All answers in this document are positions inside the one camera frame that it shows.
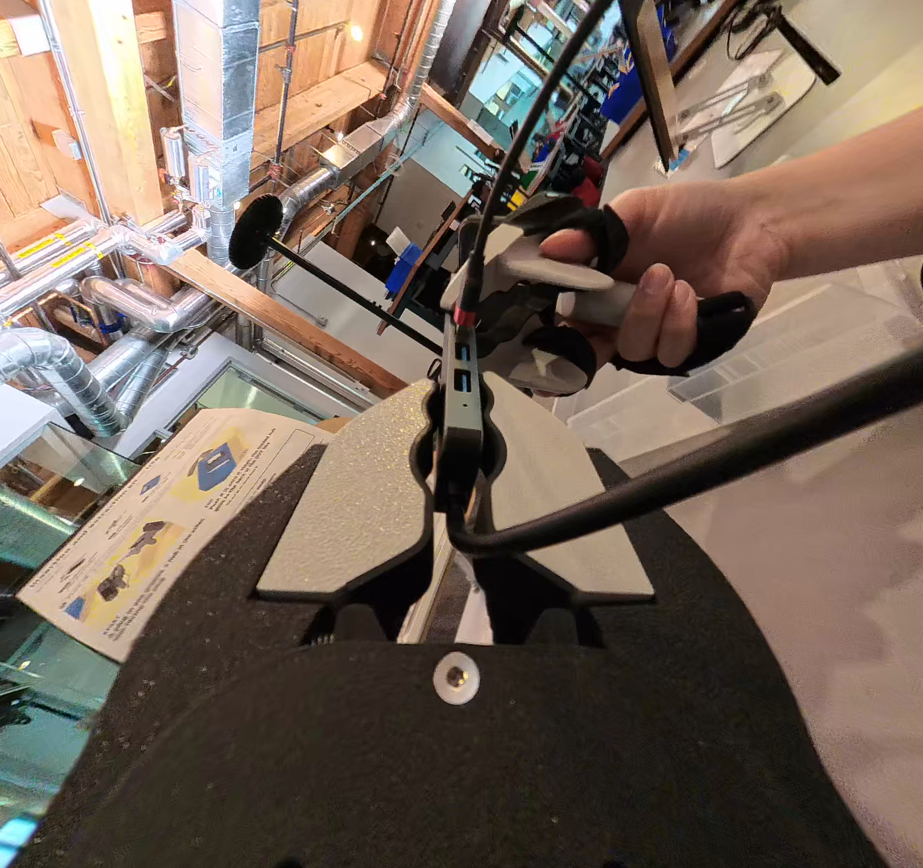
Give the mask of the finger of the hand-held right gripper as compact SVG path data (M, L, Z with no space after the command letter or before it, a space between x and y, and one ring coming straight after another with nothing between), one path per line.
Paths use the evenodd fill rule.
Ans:
M581 392L594 379L597 357L578 330L528 319L509 339L497 330L477 331L481 373L491 372L512 386L553 397Z
M491 217L488 221L487 236L491 237L496 230L500 231L500 235L499 239L487 240L485 264L489 264L514 240L530 236L540 236L544 239L555 230L562 228L567 217L583 210L583 202L574 195L538 193L516 211L506 216ZM481 216L470 216L461 224L457 244L458 269L453 273L449 285L442 293L441 308L453 308L456 305L482 220Z

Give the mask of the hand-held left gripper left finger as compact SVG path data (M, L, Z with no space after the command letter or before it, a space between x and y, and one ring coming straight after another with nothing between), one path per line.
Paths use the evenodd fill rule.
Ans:
M349 421L306 484L257 585L267 599L332 600L394 571L425 592L434 561L430 380Z

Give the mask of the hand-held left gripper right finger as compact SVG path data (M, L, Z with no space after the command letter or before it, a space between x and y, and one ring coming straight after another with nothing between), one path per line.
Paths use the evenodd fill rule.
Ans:
M480 483L477 529L492 532L546 516L604 493L580 439L551 412L493 372L486 444L494 460ZM578 601L642 601L652 583L622 526L606 528L518 560Z

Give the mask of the black cable red-ringed plug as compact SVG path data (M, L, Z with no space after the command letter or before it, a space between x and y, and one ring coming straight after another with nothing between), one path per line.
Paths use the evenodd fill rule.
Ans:
M499 172L491 184L488 195L481 211L481 221L475 236L475 243L468 259L466 275L462 281L461 289L453 298L452 321L457 327L474 326L475 309L482 290L484 279L484 265L486 261L486 240L490 231L491 219L503 211L502 195L509 184L512 175L517 170L517 161L523 151L533 129L545 112L549 100L560 85L561 79L569 72L575 57L594 32L600 20L616 0L594 0L589 10L577 28L571 33L568 41L561 49L560 55L549 69L542 86L536 94L528 114L524 117L520 129L512 139L511 147L502 160Z

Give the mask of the clear plastic bin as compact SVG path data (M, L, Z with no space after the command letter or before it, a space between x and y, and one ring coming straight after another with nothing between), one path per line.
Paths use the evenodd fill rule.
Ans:
M583 445L638 474L921 345L921 258L776 285L731 352L686 378L605 367L553 406Z

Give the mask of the person's right forearm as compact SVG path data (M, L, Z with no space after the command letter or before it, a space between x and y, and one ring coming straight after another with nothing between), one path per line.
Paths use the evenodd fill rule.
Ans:
M746 176L743 249L770 283L919 257L922 110Z

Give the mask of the person's right hand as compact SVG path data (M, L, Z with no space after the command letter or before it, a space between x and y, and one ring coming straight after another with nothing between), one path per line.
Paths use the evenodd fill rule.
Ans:
M616 328L570 320L598 367L620 357L678 368L698 348L707 298L739 292L759 310L786 273L786 246L763 223L743 181L633 189L603 212L617 216L628 237L612 275L635 289Z

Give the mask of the printed instruction sheet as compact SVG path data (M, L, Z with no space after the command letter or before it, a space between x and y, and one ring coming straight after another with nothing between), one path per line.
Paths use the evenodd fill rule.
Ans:
M255 409L203 409L45 562L17 599L118 663L180 575L271 482L334 433Z

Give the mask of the wooden sheet board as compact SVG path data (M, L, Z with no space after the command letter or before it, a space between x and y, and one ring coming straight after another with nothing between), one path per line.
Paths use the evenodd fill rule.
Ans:
M654 0L618 0L640 90L664 170L679 152L678 105Z

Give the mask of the white board stand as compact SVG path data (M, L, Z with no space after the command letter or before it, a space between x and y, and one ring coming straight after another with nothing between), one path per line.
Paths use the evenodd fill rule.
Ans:
M770 50L740 62L709 98L681 111L680 151L710 142L721 170L767 132L818 82L814 69L790 50Z

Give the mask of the silver insulated pipe bundle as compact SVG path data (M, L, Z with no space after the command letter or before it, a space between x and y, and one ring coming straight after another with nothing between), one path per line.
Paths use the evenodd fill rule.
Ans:
M169 353L170 341L202 326L212 299L194 288L166 298L129 278L106 277L102 265L117 253L151 262L163 253L171 264L205 238L204 228L182 211L141 228L103 228L85 216L14 251L2 267L2 384L33 373L40 393L52 393L52 407L78 417L93 434L111 437L126 430ZM77 285L84 303L129 323L127 334L91 363L63 335L16 325L22 311L71 285Z

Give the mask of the round silver duct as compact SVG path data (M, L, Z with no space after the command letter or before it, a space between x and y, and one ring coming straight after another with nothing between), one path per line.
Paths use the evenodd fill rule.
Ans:
M283 220L277 232L284 239L295 218L341 185L359 175L390 145L409 122L420 100L457 0L423 0L411 30L408 51L385 114L360 125L324 151L314 170L279 197Z

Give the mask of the black angled post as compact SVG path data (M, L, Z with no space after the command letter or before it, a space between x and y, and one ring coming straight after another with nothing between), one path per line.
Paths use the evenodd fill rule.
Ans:
M791 46L793 51L809 67L825 87L831 86L841 71L785 17L782 10L774 6L768 14L774 29Z

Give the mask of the rectangular silver duct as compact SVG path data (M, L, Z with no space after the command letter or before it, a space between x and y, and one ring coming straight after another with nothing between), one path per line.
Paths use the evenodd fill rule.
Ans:
M171 0L187 146L206 159L210 202L233 211L249 193L261 0Z

